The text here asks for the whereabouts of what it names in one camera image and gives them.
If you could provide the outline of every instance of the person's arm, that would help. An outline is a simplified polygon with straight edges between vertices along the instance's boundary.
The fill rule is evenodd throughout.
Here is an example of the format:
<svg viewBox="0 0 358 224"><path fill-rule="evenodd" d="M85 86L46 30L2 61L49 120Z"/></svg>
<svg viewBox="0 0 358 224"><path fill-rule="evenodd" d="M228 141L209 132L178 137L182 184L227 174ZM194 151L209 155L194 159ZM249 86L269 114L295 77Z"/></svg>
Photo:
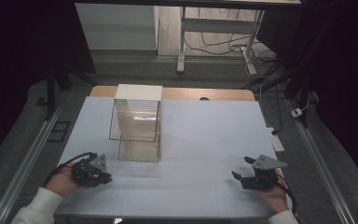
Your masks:
<svg viewBox="0 0 358 224"><path fill-rule="evenodd" d="M70 167L62 168L44 188L39 188L32 202L17 213L12 224L53 224L54 212L63 197L79 188L71 170Z"/></svg>
<svg viewBox="0 0 358 224"><path fill-rule="evenodd" d="M276 172L278 175L281 174L279 170L276 170ZM279 183L286 186L284 180L280 177L278 178ZM255 193L258 194L276 214L268 219L269 224L298 224L295 216L287 205L286 192L275 186L272 189L255 190Z"/></svg>

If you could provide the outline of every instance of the transparent box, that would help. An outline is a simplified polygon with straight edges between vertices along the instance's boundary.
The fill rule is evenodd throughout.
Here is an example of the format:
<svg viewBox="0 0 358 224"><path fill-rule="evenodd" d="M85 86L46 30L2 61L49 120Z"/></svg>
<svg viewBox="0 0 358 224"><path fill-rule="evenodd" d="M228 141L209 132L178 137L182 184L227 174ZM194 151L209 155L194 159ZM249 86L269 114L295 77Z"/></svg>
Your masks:
<svg viewBox="0 0 358 224"><path fill-rule="evenodd" d="M120 141L119 160L159 160L161 94L160 86L118 86L109 138Z"/></svg>

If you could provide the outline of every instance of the white wall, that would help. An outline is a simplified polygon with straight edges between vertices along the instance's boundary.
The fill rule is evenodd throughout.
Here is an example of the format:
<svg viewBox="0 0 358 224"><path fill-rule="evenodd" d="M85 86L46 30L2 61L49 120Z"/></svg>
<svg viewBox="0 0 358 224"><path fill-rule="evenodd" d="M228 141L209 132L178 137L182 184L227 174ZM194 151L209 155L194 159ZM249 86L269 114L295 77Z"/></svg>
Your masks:
<svg viewBox="0 0 358 224"><path fill-rule="evenodd" d="M158 47L158 7L76 3L76 9L90 49Z"/></svg>

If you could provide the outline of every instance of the hand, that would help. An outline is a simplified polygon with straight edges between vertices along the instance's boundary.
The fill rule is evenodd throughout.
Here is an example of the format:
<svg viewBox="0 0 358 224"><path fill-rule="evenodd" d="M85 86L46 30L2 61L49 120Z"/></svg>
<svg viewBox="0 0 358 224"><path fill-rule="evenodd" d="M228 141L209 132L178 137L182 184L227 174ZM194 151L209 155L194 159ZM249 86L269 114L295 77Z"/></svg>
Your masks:
<svg viewBox="0 0 358 224"><path fill-rule="evenodd" d="M69 195L80 187L72 178L72 165L69 163L68 167L63 167L56 175L54 175L46 184L45 189L51 190L62 197Z"/></svg>
<svg viewBox="0 0 358 224"><path fill-rule="evenodd" d="M278 169L276 169L275 172L278 175L281 175L281 172ZM284 180L279 176L278 182L286 187ZM275 214L289 210L286 201L286 192L284 192L282 189L274 186L272 189L255 189L254 192L266 202L266 204L272 209Z"/></svg>

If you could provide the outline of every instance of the white sleeve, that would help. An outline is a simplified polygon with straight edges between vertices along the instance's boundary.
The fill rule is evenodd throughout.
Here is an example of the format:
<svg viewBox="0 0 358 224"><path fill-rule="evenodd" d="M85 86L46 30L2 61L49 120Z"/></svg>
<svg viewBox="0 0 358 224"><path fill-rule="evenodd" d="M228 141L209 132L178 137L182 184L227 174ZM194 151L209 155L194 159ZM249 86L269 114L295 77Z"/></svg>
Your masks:
<svg viewBox="0 0 358 224"><path fill-rule="evenodd" d="M269 224L298 224L295 216L290 210L278 213L268 219Z"/></svg>
<svg viewBox="0 0 358 224"><path fill-rule="evenodd" d="M31 203L26 207L22 207L11 223L53 224L54 212L61 201L61 195L48 189L39 188Z"/></svg>

